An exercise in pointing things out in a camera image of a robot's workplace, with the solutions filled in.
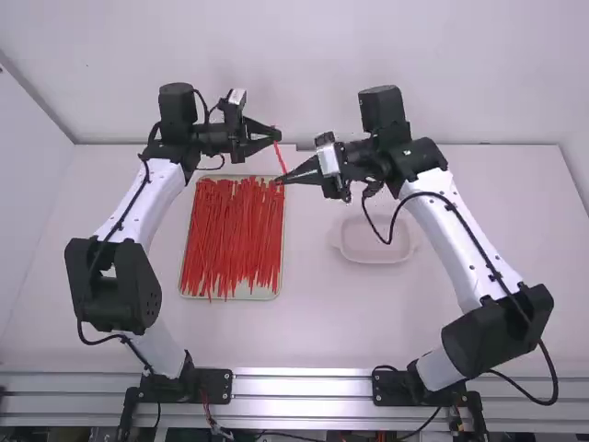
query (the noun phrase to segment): black cable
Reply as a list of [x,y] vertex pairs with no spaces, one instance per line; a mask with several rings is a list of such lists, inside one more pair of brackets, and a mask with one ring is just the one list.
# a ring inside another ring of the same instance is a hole
[[289,437],[291,439],[296,439],[296,440],[305,440],[306,442],[325,442],[325,440],[314,439],[313,437],[289,435],[288,433],[281,433],[278,431],[262,431],[259,435],[256,435],[256,438],[254,440],[258,440],[262,436],[282,436],[282,437]]
[[96,252],[96,255],[94,255],[94,260],[90,264],[90,270],[88,271],[89,274],[90,274],[90,278],[94,277],[96,268],[98,266],[98,261],[100,259],[100,256],[102,255],[102,253],[104,253],[104,250],[108,247],[109,239],[112,237],[112,235],[115,234],[115,232],[117,230],[122,230],[122,222],[125,220],[125,218],[129,214],[129,212],[131,212],[131,209],[133,208],[133,205],[137,201],[137,198],[139,198],[139,195],[143,191],[144,187],[147,185],[148,182],[151,182],[151,179],[149,178],[149,166],[147,165],[147,160],[145,158],[143,158],[141,156],[141,154],[139,154],[137,156],[144,163],[144,168],[145,168],[145,176],[144,176],[144,179],[143,179],[143,181],[141,181],[141,184],[139,186],[139,189],[137,189],[137,192],[135,192],[135,194],[133,195],[133,198],[131,199],[131,201],[127,205],[127,208],[124,210],[124,212],[122,213],[122,215],[119,218],[119,220],[112,226],[112,228],[110,229],[109,233],[102,240],[102,243],[100,244],[100,247],[98,248],[98,250]]
[[204,124],[208,125],[209,118],[211,117],[209,107],[206,105],[206,101],[204,101],[204,97],[202,96],[202,93],[199,89],[193,89],[192,92],[194,92],[198,96],[199,100],[202,103],[202,108],[204,109]]
[[225,165],[225,156],[222,154],[214,155],[214,157],[221,157],[221,166],[218,168],[196,168],[195,170],[220,170]]
[[432,420],[435,419],[435,416],[438,415],[438,413],[440,412],[440,410],[442,410],[442,407],[438,407],[435,412],[433,412],[433,414],[428,418],[427,421],[425,421],[423,424],[420,425],[419,428],[417,428],[416,430],[411,431],[410,433],[401,436],[401,437],[396,437],[393,439],[393,442],[397,442],[400,440],[405,440],[405,439],[409,439],[412,436],[417,435],[418,433],[420,433],[421,431],[423,431],[423,428],[425,428],[427,425],[432,423]]
[[[378,239],[380,239],[384,244],[390,245],[393,240],[393,228],[395,226],[395,222],[397,221],[397,216],[398,216],[398,213],[399,213],[401,207],[403,207],[403,205],[405,205],[408,201],[410,201],[414,198],[421,197],[421,196],[428,196],[428,197],[437,198],[439,200],[442,200],[445,203],[446,210],[450,210],[456,216],[456,218],[458,219],[458,222],[466,230],[468,237],[475,245],[475,248],[479,252],[482,259],[485,261],[485,264],[487,265],[487,267],[491,271],[491,274],[495,278],[495,281],[497,281],[497,283],[499,283],[499,286],[501,287],[502,291],[512,300],[512,302],[515,305],[515,308],[517,309],[519,314],[522,316],[522,318],[524,319],[526,324],[528,326],[531,325],[531,319],[527,316],[527,313],[525,313],[524,309],[520,305],[519,301],[515,298],[514,294],[511,293],[509,288],[507,287],[507,285],[505,285],[505,282],[503,281],[502,276],[495,268],[495,265],[492,263],[491,259],[489,258],[489,255],[487,255],[487,252],[485,251],[485,249],[483,249],[482,246],[480,245],[479,240],[477,239],[475,234],[470,229],[470,226],[468,225],[467,221],[460,214],[458,209],[452,204],[452,202],[450,200],[448,200],[445,196],[443,196],[439,193],[436,193],[436,192],[415,192],[415,193],[412,193],[411,195],[409,195],[408,197],[404,198],[397,206],[397,209],[395,209],[393,217],[390,221],[390,226],[388,229],[388,239],[384,239],[380,235],[378,230],[376,230],[375,224],[373,223],[372,219],[370,218],[370,215],[368,214],[368,211],[366,210],[366,204],[365,204],[366,197],[365,196],[362,197],[362,210],[364,212],[364,216],[366,216],[368,224],[370,224],[370,227],[373,229],[373,231],[375,232]],[[554,404],[559,398],[559,378],[557,376],[556,368],[554,367],[554,363],[552,362],[552,358],[550,357],[549,351],[541,339],[538,341],[538,346],[540,347],[540,350],[541,350],[542,354],[544,355],[544,358],[546,359],[546,363],[549,367],[550,378],[552,380],[552,395],[550,396],[550,399],[544,401],[544,400],[535,398],[530,393],[528,393],[523,387],[518,385],[514,380],[512,380],[511,378],[509,378],[508,376],[504,375],[503,373],[501,373],[497,370],[488,370],[488,373],[491,373],[491,374],[498,376],[498,377],[502,378],[503,380],[509,382],[518,391],[523,393],[531,402],[536,403],[538,405],[550,406],[550,405]]]

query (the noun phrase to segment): white table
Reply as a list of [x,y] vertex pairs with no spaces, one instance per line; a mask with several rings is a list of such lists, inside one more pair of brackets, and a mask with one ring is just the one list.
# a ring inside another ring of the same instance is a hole
[[[464,200],[504,259],[530,285],[544,283],[554,296],[555,308],[545,332],[545,342],[560,375],[571,379],[571,384],[563,388],[564,401],[547,410],[519,401],[516,392],[495,379],[483,379],[481,382],[487,382],[487,387],[482,388],[486,388],[491,396],[499,395],[507,403],[487,411],[488,418],[491,414],[490,426],[501,429],[533,427],[536,431],[589,430],[589,384],[580,380],[589,374],[585,343],[589,332],[589,321],[586,320],[589,303],[585,297],[584,269],[589,262],[589,218],[558,147],[443,145],[441,148],[455,173]],[[63,250],[71,237],[90,236],[121,199],[140,166],[136,158],[138,150],[139,146],[124,145],[78,148],[0,342],[0,361],[4,363],[0,370],[5,373],[4,378],[0,376],[0,384],[3,381],[10,383],[10,379],[15,381],[16,371],[24,373],[20,376],[28,376],[33,369],[52,371],[55,373],[52,376],[60,377],[69,376],[64,372],[75,373],[72,376],[81,378],[88,372],[96,376],[112,373],[113,378],[109,379],[116,378],[121,384],[115,382],[115,387],[109,389],[114,388],[111,393],[118,391],[119,394],[103,398],[107,402],[94,404],[88,411],[100,414],[101,422],[108,422],[103,425],[118,422],[120,410],[111,407],[122,403],[124,388],[121,390],[121,387],[128,385],[130,379],[126,373],[137,372],[140,366],[118,343],[87,348],[77,340]],[[290,168],[308,155],[295,152],[291,146],[283,146],[283,156]],[[246,165],[230,165],[223,170],[223,173],[236,174],[278,172],[271,149],[251,158]],[[417,426],[419,419],[411,420],[401,409],[376,411],[372,403],[366,401],[362,389],[369,385],[366,368],[382,363],[399,367],[407,365],[436,346],[441,328],[460,314],[449,278],[427,240],[422,238],[415,255],[399,265],[370,266],[347,262],[328,244],[327,235],[342,213],[358,210],[357,204],[346,207],[325,201],[319,188],[291,187],[287,194],[281,294],[269,302],[209,304],[203,300],[183,299],[178,295],[178,277],[194,182],[172,204],[156,234],[149,258],[164,292],[160,318],[166,321],[177,340],[189,349],[195,363],[201,366],[264,367],[237,369],[237,372],[244,376],[256,374],[254,384],[264,385],[267,393],[268,386],[273,385],[272,376],[277,373],[285,374],[296,384],[306,380],[303,376],[306,369],[320,368],[312,373],[317,375],[321,385],[329,385],[330,379],[341,381],[343,383],[338,385],[347,393],[339,390],[339,394],[332,391],[321,395],[322,389],[327,388],[322,387],[309,389],[309,395],[364,398],[360,414],[366,420],[356,416],[356,408],[354,411],[346,408],[351,404],[349,401],[331,400],[332,408],[326,414],[329,422],[345,418],[346,422],[350,421],[346,424],[350,427],[354,422],[366,428],[374,425],[381,425],[382,429]],[[394,205],[392,198],[388,199],[384,194],[379,195],[375,204],[378,206],[373,207],[375,213],[389,213]],[[91,327],[87,326],[86,330],[89,336],[93,336]],[[281,367],[300,369],[284,371]],[[351,371],[342,372],[344,368]],[[509,374],[519,374],[530,382],[537,382],[535,385],[541,391],[549,390],[546,383],[548,371],[540,354],[520,358],[506,369]],[[354,389],[350,387],[352,384],[345,382],[351,378],[355,378],[360,387]],[[67,387],[70,384],[66,381],[56,383],[57,387],[47,387],[46,382],[37,385],[23,380],[25,378],[19,379],[20,388],[29,391],[50,389],[61,394],[72,388]],[[81,390],[77,391],[104,390],[104,381],[95,387],[90,386],[94,381],[81,381],[82,386],[77,387]],[[289,385],[293,389],[290,393],[284,391],[288,388],[275,385],[277,390],[273,395],[293,396],[298,387]],[[264,396],[260,392],[243,394],[251,400],[252,395]],[[245,410],[256,410],[245,413],[254,413],[256,419],[240,421],[244,426],[280,427],[280,424],[289,422],[293,427],[303,426],[293,420],[293,416],[307,416],[306,426],[327,425],[325,420],[318,418],[323,415],[320,410],[325,410],[320,406],[308,408],[309,404],[299,403],[298,407],[289,408],[285,401],[257,401],[251,408],[243,402],[240,404],[240,400],[237,397],[230,405],[237,408],[219,410],[219,413],[226,411],[235,417]],[[9,410],[17,407],[13,410],[19,413],[33,407],[42,414],[40,407],[44,406],[38,401],[33,405],[33,401],[29,403],[23,398],[11,399],[7,403]],[[109,412],[103,410],[107,403]],[[273,407],[279,405],[286,408],[277,412]],[[68,410],[75,412],[80,406],[79,401],[64,405],[59,412],[61,422],[79,423],[80,420],[69,415]],[[153,410],[145,409],[148,415],[144,425],[150,425]],[[197,413],[195,409],[187,410]],[[419,418],[428,414],[427,409],[411,412],[418,413]],[[171,425],[190,424],[186,419],[188,412],[170,413]],[[276,413],[280,415],[279,420],[276,420]],[[315,415],[317,419],[309,421],[309,413],[318,413]],[[267,414],[269,420],[261,418]],[[0,425],[14,423],[14,419],[17,420],[15,416],[3,417],[0,409]],[[559,420],[566,422],[557,425]],[[444,424],[440,422],[438,426],[442,428]]]

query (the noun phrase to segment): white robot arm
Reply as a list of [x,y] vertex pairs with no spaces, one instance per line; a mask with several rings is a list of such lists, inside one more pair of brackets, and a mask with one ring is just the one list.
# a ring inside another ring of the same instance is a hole
[[[352,197],[350,182],[362,181],[364,214],[382,242],[390,244],[402,206],[432,242],[464,316],[443,328],[440,346],[408,366],[411,381],[405,384],[413,386],[414,397],[423,400],[537,345],[549,361],[540,339],[553,308],[549,291],[527,287],[492,246],[460,198],[437,145],[429,138],[411,139],[399,89],[373,87],[358,98],[370,137],[344,144],[333,133],[322,134],[315,140],[317,154],[277,181],[321,186],[326,198],[345,202]],[[388,238],[375,229],[364,204],[385,185],[401,200]],[[551,361],[549,366],[555,378]]]

